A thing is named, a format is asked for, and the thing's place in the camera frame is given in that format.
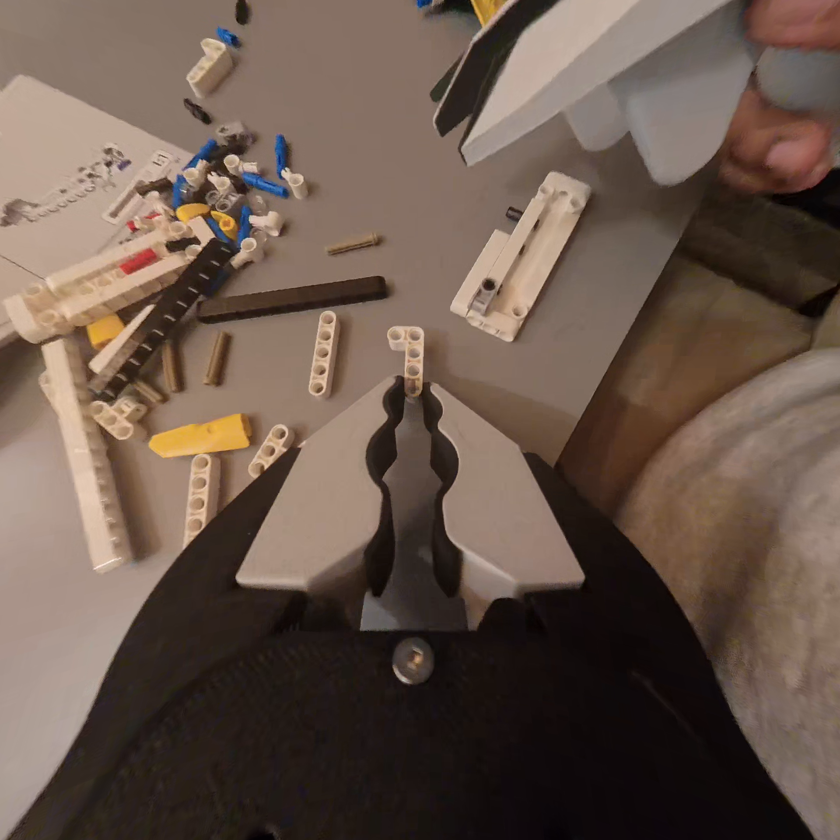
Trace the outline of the white L-shaped lego beam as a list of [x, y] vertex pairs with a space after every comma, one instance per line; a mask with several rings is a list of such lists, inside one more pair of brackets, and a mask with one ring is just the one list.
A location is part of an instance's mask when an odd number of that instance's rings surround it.
[[424, 388], [424, 330], [417, 326], [395, 325], [387, 331], [391, 350], [404, 353], [404, 391], [415, 401]]
[[195, 98], [205, 99], [230, 75], [235, 61], [230, 49], [216, 38], [201, 41], [202, 57], [186, 74], [185, 80]]

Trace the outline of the white five-hole lego beam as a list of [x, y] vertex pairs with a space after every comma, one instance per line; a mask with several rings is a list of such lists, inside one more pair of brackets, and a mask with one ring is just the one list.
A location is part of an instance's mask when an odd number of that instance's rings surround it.
[[326, 400], [332, 392], [335, 360], [338, 354], [340, 321], [334, 311], [321, 312], [311, 360], [308, 393]]

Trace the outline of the black toothed lego beam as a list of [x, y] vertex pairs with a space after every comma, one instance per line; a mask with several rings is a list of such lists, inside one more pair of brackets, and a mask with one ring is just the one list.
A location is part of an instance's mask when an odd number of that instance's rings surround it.
[[96, 400], [110, 403], [135, 383], [143, 368], [234, 256], [234, 247], [218, 238], [202, 248], [178, 279], [164, 290], [126, 344], [91, 379], [88, 388]]

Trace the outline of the small yellow lego block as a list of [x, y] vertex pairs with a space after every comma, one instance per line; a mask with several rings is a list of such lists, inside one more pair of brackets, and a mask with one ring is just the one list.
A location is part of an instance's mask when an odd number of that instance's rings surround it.
[[87, 339], [95, 352], [105, 349], [124, 330], [125, 324], [116, 313], [99, 318], [86, 327]]

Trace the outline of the white lego panel assembly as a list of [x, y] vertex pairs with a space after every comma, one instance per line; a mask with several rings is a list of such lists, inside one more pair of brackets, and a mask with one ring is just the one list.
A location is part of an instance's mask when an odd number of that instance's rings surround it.
[[512, 232], [493, 231], [449, 310], [492, 337], [515, 340], [591, 194], [584, 182], [547, 174]]

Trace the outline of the long thin white holed beam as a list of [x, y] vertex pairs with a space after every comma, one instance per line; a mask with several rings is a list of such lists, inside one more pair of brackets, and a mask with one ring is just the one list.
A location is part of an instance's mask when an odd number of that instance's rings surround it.
[[221, 465], [216, 455], [201, 454], [192, 459], [185, 504], [182, 547], [186, 548], [216, 516], [221, 487]]

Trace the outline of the yellow curved lego panel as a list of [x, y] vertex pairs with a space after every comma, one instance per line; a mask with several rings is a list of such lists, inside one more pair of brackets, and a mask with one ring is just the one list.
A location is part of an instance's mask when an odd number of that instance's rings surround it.
[[251, 435], [248, 415], [236, 413], [158, 433], [150, 438], [148, 446], [165, 459], [206, 455], [248, 448]]

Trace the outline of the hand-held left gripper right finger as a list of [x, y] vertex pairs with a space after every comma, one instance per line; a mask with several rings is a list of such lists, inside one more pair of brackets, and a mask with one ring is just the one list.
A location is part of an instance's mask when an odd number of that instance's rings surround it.
[[422, 403], [440, 482], [434, 575], [464, 604], [468, 629], [493, 602], [581, 588], [585, 573], [519, 445], [441, 385], [427, 385]]

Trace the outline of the white flat lego panel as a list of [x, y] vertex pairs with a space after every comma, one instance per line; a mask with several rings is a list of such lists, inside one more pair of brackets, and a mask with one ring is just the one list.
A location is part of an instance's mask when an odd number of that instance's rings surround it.
[[94, 374], [101, 373], [108, 365], [115, 359], [123, 347], [130, 341], [132, 336], [137, 332], [140, 325], [146, 320], [154, 309], [154, 304], [151, 303], [141, 309], [134, 318], [121, 330], [116, 338], [111, 340], [108, 345], [97, 353], [88, 363], [89, 370]]

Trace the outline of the lego instruction booklet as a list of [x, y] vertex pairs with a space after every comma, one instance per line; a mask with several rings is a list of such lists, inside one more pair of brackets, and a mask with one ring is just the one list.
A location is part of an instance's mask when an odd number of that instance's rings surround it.
[[140, 175], [193, 154], [29, 77], [1, 94], [2, 302], [119, 245]]

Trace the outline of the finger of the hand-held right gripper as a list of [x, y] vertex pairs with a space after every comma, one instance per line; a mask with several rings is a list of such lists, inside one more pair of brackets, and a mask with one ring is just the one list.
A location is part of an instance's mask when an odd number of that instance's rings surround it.
[[445, 137], [474, 111], [487, 75], [487, 57], [479, 45], [471, 45], [438, 80], [430, 98], [436, 104], [434, 128]]
[[565, 118], [568, 106], [689, 26], [743, 8], [725, 1], [556, 3], [525, 27], [503, 60], [460, 144], [462, 158], [475, 165], [556, 115]]

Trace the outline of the pile of small lego pieces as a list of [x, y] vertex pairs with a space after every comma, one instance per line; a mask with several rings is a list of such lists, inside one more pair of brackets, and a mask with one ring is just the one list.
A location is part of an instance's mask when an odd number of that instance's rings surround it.
[[248, 148], [222, 145], [214, 135], [189, 161], [178, 166], [158, 155], [154, 164], [163, 164], [161, 174], [140, 175], [127, 193], [129, 199], [140, 202], [138, 209], [129, 210], [125, 220], [128, 230], [132, 234], [148, 233], [171, 222], [197, 225], [200, 231], [207, 230], [240, 250], [234, 260], [236, 266], [253, 260], [249, 246], [260, 247], [267, 237], [278, 237], [285, 219], [266, 203], [266, 196], [273, 195], [248, 188], [241, 175], [256, 173], [288, 188], [277, 175], [274, 145], [271, 173], [245, 158], [254, 142]]

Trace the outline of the smooth black lego beam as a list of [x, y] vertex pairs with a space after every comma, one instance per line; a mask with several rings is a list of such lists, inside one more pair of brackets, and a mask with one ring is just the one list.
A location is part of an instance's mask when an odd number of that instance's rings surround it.
[[202, 301], [197, 306], [196, 318], [200, 323], [216, 324], [327, 310], [385, 299], [389, 295], [388, 289], [383, 276], [365, 276], [303, 287], [214, 297]]

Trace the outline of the person's grey clothing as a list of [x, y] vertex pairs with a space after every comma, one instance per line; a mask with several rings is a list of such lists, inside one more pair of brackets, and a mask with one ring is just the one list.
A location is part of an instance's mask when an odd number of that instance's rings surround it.
[[816, 838], [839, 838], [839, 350], [684, 425], [616, 523], [687, 614], [741, 729]]

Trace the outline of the large white T-shaped lego piece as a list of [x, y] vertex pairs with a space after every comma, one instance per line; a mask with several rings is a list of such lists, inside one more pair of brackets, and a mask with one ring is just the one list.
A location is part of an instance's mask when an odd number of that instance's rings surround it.
[[149, 407], [131, 395], [121, 396], [113, 403], [91, 401], [88, 411], [94, 422], [116, 440], [147, 438], [142, 421]]

